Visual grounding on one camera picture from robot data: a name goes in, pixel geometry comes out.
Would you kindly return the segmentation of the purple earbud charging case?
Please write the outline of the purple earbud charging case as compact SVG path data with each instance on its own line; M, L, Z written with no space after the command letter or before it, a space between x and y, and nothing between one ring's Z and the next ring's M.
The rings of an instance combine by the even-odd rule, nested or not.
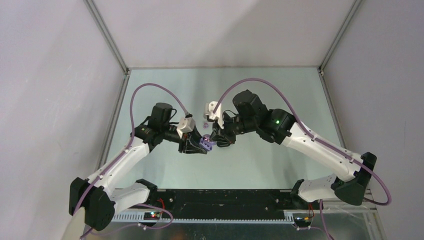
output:
M210 152L213 150L213 146L216 145L216 142L208 142L206 141L206 137L210 137L209 134L204 134L203 135L203 139L201 140L201 142L199 142L199 145L204 148L207 152Z

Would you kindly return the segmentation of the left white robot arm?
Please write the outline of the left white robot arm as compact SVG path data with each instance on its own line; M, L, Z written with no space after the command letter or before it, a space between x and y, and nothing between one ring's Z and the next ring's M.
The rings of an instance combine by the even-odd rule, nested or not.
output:
M85 210L84 224L96 231L105 229L113 217L138 204L153 208L158 202L157 186L143 179L131 186L118 188L119 181L162 141L178 144L182 154L207 154L213 148L196 128L190 114L178 125L171 123L174 108L168 103L157 103L146 118L130 134L116 159L107 162L88 178L77 177L70 185L69 214Z

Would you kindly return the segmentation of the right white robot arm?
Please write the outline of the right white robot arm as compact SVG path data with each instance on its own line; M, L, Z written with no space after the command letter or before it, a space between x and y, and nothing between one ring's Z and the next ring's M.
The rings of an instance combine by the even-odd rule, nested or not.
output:
M204 118L213 123L210 140L218 147L233 145L237 135L255 132L261 139L294 149L332 171L326 177L298 180L290 193L295 208L304 209L312 202L335 198L353 206L362 204L372 175L349 158L372 170L377 161L374 154L358 154L324 145L319 136L301 125L293 114L280 108L268 109L258 95L249 90L238 93L232 102L237 110L233 117L222 111L216 101L205 105Z

